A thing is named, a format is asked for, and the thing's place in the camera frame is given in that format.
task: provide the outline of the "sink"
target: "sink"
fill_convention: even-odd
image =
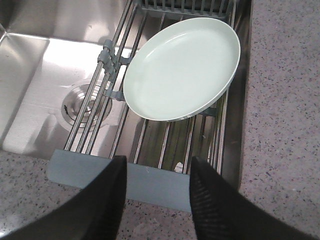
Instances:
[[[187,0],[183,2],[188,15],[183,15],[182,12],[180,15],[164,14],[164,8],[170,10],[182,4],[182,1],[175,1],[175,5],[171,6],[171,2],[165,1],[164,6],[162,1],[157,1],[157,9],[152,5],[154,1],[131,3],[130,11],[135,9],[136,12],[121,54],[124,58],[130,56],[143,21],[145,26],[136,46],[137,50],[160,29],[192,18],[196,13],[201,14],[201,11],[211,10],[211,1],[205,1],[202,9],[201,0],[195,1],[194,6],[193,1]],[[212,5],[212,11],[215,13],[217,5],[217,16],[220,3],[224,3],[221,9],[224,13],[228,12],[233,1],[216,1]],[[55,149],[65,148],[94,75],[97,57],[105,41],[112,40],[116,34],[127,4],[126,0],[0,0],[0,149],[49,160]],[[228,104],[225,105],[225,128],[222,128],[223,144],[221,150],[218,150],[222,156],[221,174],[235,188],[239,185],[241,172],[242,120],[249,67],[250,9],[251,1],[237,1],[235,14],[232,13],[242,53],[226,98]],[[125,35],[124,29],[119,32],[115,52],[119,50]],[[126,66],[122,65],[114,90],[121,90],[125,71]],[[103,78],[104,74],[101,73],[85,117],[75,135],[75,143],[81,139]],[[192,120],[182,120],[170,126],[165,122],[146,123],[129,110],[115,154],[127,156],[132,163],[138,162],[155,168],[160,166],[164,170],[179,172],[180,165],[189,155],[208,157],[218,114],[216,112],[219,110],[217,105],[219,103],[212,106],[210,114],[202,113]],[[110,100],[90,151],[91,155],[105,158],[110,156],[125,109],[124,101]],[[93,134],[100,110],[101,107],[95,113],[87,139]],[[192,139],[188,143],[190,129]],[[89,141],[85,141],[83,149],[88,144]],[[188,144],[189,155],[184,148]],[[77,146],[72,145],[69,150],[75,152]]]

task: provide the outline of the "sink drain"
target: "sink drain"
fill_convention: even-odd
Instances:
[[[81,108],[81,104],[83,103],[83,101],[85,99],[85,95],[86,95],[88,87],[89,87],[89,84],[84,84],[84,85],[80,85],[80,86],[75,87],[65,96],[65,98],[62,102],[62,106],[61,106],[62,116],[63,116],[64,120],[67,123],[69,123],[70,125],[73,125],[76,120],[76,117],[77,117],[77,115],[80,111],[80,108]],[[88,119],[89,119],[91,110],[94,106],[94,103],[95,103],[97,95],[98,95],[98,91],[99,91],[99,86],[96,86],[93,90],[93,94],[91,96],[89,104],[85,110],[83,119],[80,124],[80,128],[84,128]],[[103,101],[101,101],[99,103],[98,109],[97,109],[95,116],[93,118],[92,126],[95,126],[97,123],[98,116],[102,110],[102,105],[103,105]],[[108,107],[107,107],[105,114],[103,116],[103,120],[106,119],[106,117],[109,115],[111,108],[112,108],[112,100],[108,104]]]

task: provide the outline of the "granite countertop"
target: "granite countertop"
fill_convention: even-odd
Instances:
[[[240,192],[320,238],[320,1],[254,0]],[[47,161],[0,151],[0,235],[79,190]],[[118,239],[196,239],[189,213],[128,200]]]

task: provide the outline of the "stainless steel rod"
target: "stainless steel rod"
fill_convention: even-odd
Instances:
[[[215,122],[215,138],[213,142],[213,151],[212,151],[212,158],[211,158],[211,165],[214,169],[217,169],[217,160],[218,160],[218,151],[219,151],[219,136],[220,136],[220,129],[221,129],[221,115],[222,115],[222,104],[223,104],[223,98],[221,97],[219,99],[219,105],[218,105],[218,113],[216,116],[216,122]]]
[[[175,121],[173,122],[174,124],[174,127],[176,128],[176,126],[178,127],[178,130],[177,130],[177,135],[180,136],[181,134],[181,121]],[[175,159],[176,159],[176,155],[177,155],[177,149],[178,149],[178,141],[179,141],[179,137],[176,137],[175,138],[175,141],[174,141],[174,147],[173,147],[173,155],[172,155],[172,162],[171,162],[171,166],[170,166],[170,169],[173,170],[174,168],[174,162],[175,162]]]
[[[167,148],[167,143],[168,143],[168,136],[169,136],[169,131],[171,129],[172,122],[167,122],[165,124],[165,132],[164,132],[164,137],[162,141],[162,148],[161,148],[161,153],[160,153],[160,158],[159,158],[159,164],[158,164],[158,169],[162,168],[162,164],[164,162],[164,156]]]
[[[163,13],[162,17],[161,17],[159,28],[158,28],[158,32],[160,32],[164,28],[165,17],[166,17],[166,14]]]
[[[200,156],[201,150],[202,150],[202,147],[204,144],[204,134],[205,134],[205,128],[206,128],[206,121],[207,121],[207,117],[202,116],[200,135],[199,135],[199,149],[198,149],[198,154],[197,154],[198,156]]]
[[[175,0],[171,0],[171,11],[175,10]]]
[[[196,8],[196,0],[192,0],[192,7],[191,7],[191,13],[195,13],[195,8]]]
[[[121,118],[120,118],[119,126],[118,126],[118,129],[117,129],[116,134],[115,134],[113,145],[112,145],[112,148],[111,148],[111,151],[110,151],[110,155],[109,155],[110,159],[112,159],[116,154],[117,147],[118,147],[118,144],[119,144],[119,141],[120,141],[120,136],[121,136],[122,130],[124,129],[125,121],[126,121],[126,118],[127,118],[127,115],[128,115],[128,111],[129,111],[129,107],[128,107],[127,104],[125,104],[124,108],[123,108],[123,111],[122,111]]]
[[[135,56],[135,54],[136,54],[136,51],[138,49],[138,45],[139,45],[139,42],[140,42],[140,38],[141,38],[141,35],[142,35],[142,32],[143,32],[144,27],[146,25],[146,21],[147,21],[147,14],[145,13],[144,16],[143,16],[143,19],[141,21],[141,24],[139,26],[138,32],[136,34],[136,38],[134,40],[132,51],[130,53],[130,57],[131,58],[133,58]],[[123,90],[123,83],[124,83],[124,79],[125,79],[125,76],[126,76],[126,73],[127,73],[127,69],[128,69],[128,66],[126,66],[126,68],[125,68],[125,72],[124,72],[123,77],[122,77],[122,81],[121,81],[121,84],[120,84],[119,91]],[[124,109],[122,111],[122,115],[121,115],[121,119],[120,119],[118,128],[116,130],[115,138],[114,138],[114,141],[113,141],[113,144],[112,144],[112,148],[111,148],[111,152],[110,152],[110,156],[109,156],[110,159],[112,159],[114,157],[114,155],[115,155],[115,153],[117,151],[118,144],[119,144],[119,141],[120,141],[120,137],[121,137],[122,131],[124,129],[124,125],[125,125],[126,118],[127,118],[127,115],[128,115],[128,110],[129,110],[129,107],[128,107],[127,104],[125,104]]]
[[[213,150],[214,150],[214,142],[215,142],[215,127],[216,127],[216,121],[217,117],[213,117],[211,120],[211,126],[210,126],[210,133],[209,133],[209,149],[208,149],[208,155],[207,155],[207,162],[212,166],[211,159],[213,158]]]
[[[126,44],[126,41],[128,39],[128,35],[129,35],[129,32],[130,32],[130,29],[131,29],[131,26],[133,24],[133,21],[134,21],[134,18],[135,18],[135,15],[136,15],[136,12],[137,12],[137,4],[134,5],[134,8],[130,14],[130,17],[129,17],[129,20],[128,20],[128,23],[127,23],[127,26],[125,28],[125,31],[124,31],[124,34],[123,34],[123,38],[121,40],[121,43],[120,43],[120,46],[119,46],[119,49],[118,49],[118,52],[116,54],[116,61],[119,62],[120,58],[121,58],[121,54],[125,48],[125,44]],[[117,76],[119,74],[119,69],[120,69],[120,66],[117,67],[117,69],[115,70],[116,72],[116,75],[115,75],[115,79],[117,79]],[[109,85],[109,90],[113,90],[114,89],[114,86],[115,86],[115,83],[112,82],[110,85]],[[107,96],[104,101],[103,101],[103,105],[102,105],[102,108],[101,108],[101,112],[99,113],[98,115],[98,118],[96,120],[96,124],[94,126],[94,129],[93,129],[93,132],[92,132],[92,135],[90,137],[90,140],[89,140],[89,143],[88,143],[88,146],[86,148],[86,151],[85,153],[86,154],[90,154],[91,151],[92,151],[92,148],[95,144],[95,141],[96,141],[96,138],[97,138],[97,134],[100,130],[100,126],[101,126],[101,123],[102,123],[102,120],[104,118],[104,114],[107,110],[107,107],[108,107],[108,104],[109,104],[109,101],[110,101],[110,98]]]
[[[181,2],[181,12],[182,13],[185,12],[185,0],[182,0],[182,2]]]
[[[211,0],[209,16],[212,16],[213,11],[214,11],[214,6],[215,6],[215,0]]]
[[[223,156],[224,156],[224,147],[225,147],[225,132],[226,132],[228,95],[229,95],[229,90],[227,90],[223,94],[223,101],[222,101],[221,125],[220,125],[220,135],[219,135],[219,149],[218,149],[218,153],[217,153],[217,163],[216,163],[216,171],[218,174],[222,173],[222,160],[223,160]]]
[[[137,147],[135,150],[134,159],[133,159],[134,164],[137,164],[139,161],[139,157],[140,157],[140,153],[141,153],[141,149],[142,149],[142,144],[143,144],[145,136],[146,136],[146,130],[147,130],[148,123],[149,123],[149,120],[144,118],[143,123],[142,123],[142,129],[141,129],[139,140],[138,140],[138,144],[137,144]]]
[[[182,169],[183,174],[186,174],[188,171],[189,158],[192,153],[192,139],[193,139],[195,124],[196,124],[196,117],[197,116],[193,116],[188,119],[187,143],[186,143],[186,150],[185,150],[185,156],[184,156],[184,164]]]
[[[219,8],[219,14],[218,14],[219,17],[222,16],[222,11],[224,9],[225,1],[226,0],[221,0],[221,4],[220,4],[220,8]]]
[[[87,106],[91,100],[92,93],[94,92],[94,89],[96,87],[96,84],[97,84],[98,78],[100,76],[103,65],[104,65],[104,63],[102,61],[99,61],[96,66],[96,69],[95,69],[94,74],[92,76],[91,82],[89,84],[89,87],[86,91],[83,102],[81,104],[79,113],[75,118],[74,124],[72,125],[71,131],[69,133],[68,139],[64,145],[64,150],[70,151],[70,149],[74,143],[74,140],[75,140],[77,132],[79,130],[81,121],[82,121],[84,114],[87,110]]]
[[[232,6],[232,14],[231,14],[231,23],[230,26],[235,29],[235,17],[236,17],[236,6],[237,6],[237,1],[233,0],[233,6]]]
[[[88,134],[90,132],[92,123],[94,122],[94,118],[96,116],[96,112],[98,110],[100,101],[101,101],[101,99],[102,99],[102,97],[104,95],[105,89],[107,87],[108,79],[109,79],[109,73],[106,73],[104,75],[104,77],[103,77],[101,86],[99,88],[98,94],[97,94],[96,99],[94,101],[94,104],[93,104],[93,107],[91,109],[89,118],[88,118],[87,122],[85,123],[84,130],[83,130],[83,132],[81,134],[80,140],[79,140],[78,145],[77,145],[76,150],[75,150],[76,153],[81,153],[81,151],[84,148],[84,145],[86,143],[86,140],[87,140]]]
[[[117,42],[118,42],[118,39],[120,37],[120,33],[122,31],[122,28],[124,27],[124,24],[125,24],[125,21],[126,21],[126,18],[127,18],[127,15],[129,13],[129,10],[130,10],[130,6],[131,6],[131,3],[132,3],[133,0],[128,0],[125,4],[125,7],[124,7],[124,10],[123,10],[123,13],[121,15],[121,18],[120,18],[120,21],[119,21],[119,24],[118,26],[116,27],[116,30],[115,30],[115,33],[114,33],[114,36],[113,36],[113,39],[112,39],[112,46],[115,48],[116,45],[117,45]]]
[[[219,109],[221,109],[220,104],[221,101],[220,99],[217,101],[216,103],[216,109],[217,109],[217,115],[215,116],[215,118],[212,119],[211,122],[211,138],[210,138],[210,146],[209,146],[209,151],[208,151],[208,163],[210,163],[210,165],[212,167],[214,167],[214,158],[215,158],[215,154],[216,154],[216,142],[217,142],[217,134],[218,134],[218,125],[219,125]]]
[[[202,2],[201,2],[201,8],[200,8],[200,14],[201,15],[204,14],[205,2],[206,2],[206,0],[202,0]]]

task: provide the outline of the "white plate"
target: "white plate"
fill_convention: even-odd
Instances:
[[[227,90],[239,59],[238,36],[226,23],[207,17],[175,23],[135,55],[125,74],[124,98],[145,119],[189,118]]]

